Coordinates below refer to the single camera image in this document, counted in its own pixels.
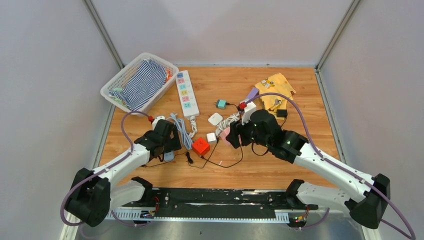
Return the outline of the pink cube socket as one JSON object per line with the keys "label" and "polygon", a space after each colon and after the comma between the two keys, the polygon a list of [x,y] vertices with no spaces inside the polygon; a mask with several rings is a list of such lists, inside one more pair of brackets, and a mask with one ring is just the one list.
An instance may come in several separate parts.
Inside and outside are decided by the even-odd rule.
{"label": "pink cube socket", "polygon": [[221,140],[223,141],[223,143],[226,145],[226,146],[230,146],[231,145],[231,143],[227,140],[227,136],[229,135],[229,133],[230,133],[230,128],[229,127],[227,127],[227,128],[225,128],[220,134],[219,134],[219,136],[220,136],[220,138],[221,138]]}

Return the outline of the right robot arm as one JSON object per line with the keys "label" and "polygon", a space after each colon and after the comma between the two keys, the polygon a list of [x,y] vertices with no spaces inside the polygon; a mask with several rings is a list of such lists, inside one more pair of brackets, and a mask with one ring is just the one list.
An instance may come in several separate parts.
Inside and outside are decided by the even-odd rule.
{"label": "right robot arm", "polygon": [[390,199],[390,179],[385,175],[373,176],[333,158],[303,135],[283,130],[266,110],[231,123],[226,140],[235,149],[249,144],[264,146],[277,159],[311,170],[336,185],[323,187],[294,179],[285,195],[290,208],[317,205],[348,214],[366,228],[379,227]]}

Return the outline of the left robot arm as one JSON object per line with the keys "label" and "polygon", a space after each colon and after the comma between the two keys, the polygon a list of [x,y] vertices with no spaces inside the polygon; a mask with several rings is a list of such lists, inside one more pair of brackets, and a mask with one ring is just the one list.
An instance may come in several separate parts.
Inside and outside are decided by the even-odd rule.
{"label": "left robot arm", "polygon": [[123,185],[120,181],[136,168],[181,148],[176,125],[159,119],[152,130],[131,141],[129,149],[118,157],[94,169],[81,168],[61,204],[61,212],[96,227],[110,211],[123,205],[134,202],[149,206],[155,202],[152,183],[141,177],[133,177]]}

